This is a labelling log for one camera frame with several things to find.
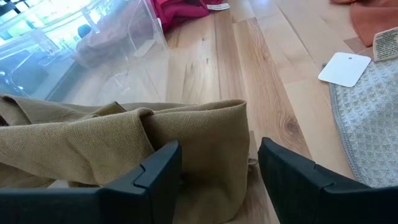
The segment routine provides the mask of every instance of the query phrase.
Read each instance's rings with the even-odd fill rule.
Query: folded fabric
[[[375,34],[398,27],[398,1],[396,0],[331,0],[351,3],[353,27],[362,43],[370,47]]]
[[[222,0],[151,0],[164,32],[189,19],[207,16],[207,4],[221,2]]]
[[[104,185],[178,139],[183,184],[174,223],[228,221],[246,194],[243,100],[88,107],[0,96],[0,124],[3,187],[46,186],[55,179]]]
[[[371,62],[354,87],[330,84],[340,139],[356,178],[398,185],[398,58]]]

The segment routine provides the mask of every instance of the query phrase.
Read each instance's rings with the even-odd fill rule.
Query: white label
[[[337,85],[353,87],[370,61],[369,57],[338,52],[330,59],[318,78]]]
[[[229,4],[223,3],[223,4],[219,4],[219,5],[207,5],[207,8],[210,10],[225,10],[225,9],[229,9]]]
[[[398,27],[374,35],[373,54],[375,62],[398,57]]]

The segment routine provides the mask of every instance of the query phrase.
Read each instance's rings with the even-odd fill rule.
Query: gray textured cloth
[[[356,178],[398,185],[398,58],[371,62],[354,87],[330,84],[333,115]]]

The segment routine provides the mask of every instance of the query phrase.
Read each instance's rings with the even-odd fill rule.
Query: orange fabric
[[[398,27],[398,0],[330,0],[351,5],[353,27],[362,43],[370,47],[378,32]]]

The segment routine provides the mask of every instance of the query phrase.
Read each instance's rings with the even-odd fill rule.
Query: wooden floor
[[[228,2],[231,9],[190,21],[166,36],[171,49],[168,100],[245,99],[253,156],[267,136],[354,178],[332,117],[328,85],[317,79],[335,52],[363,50],[349,6],[328,0]],[[244,205],[230,223],[278,223],[258,169],[249,173]]]

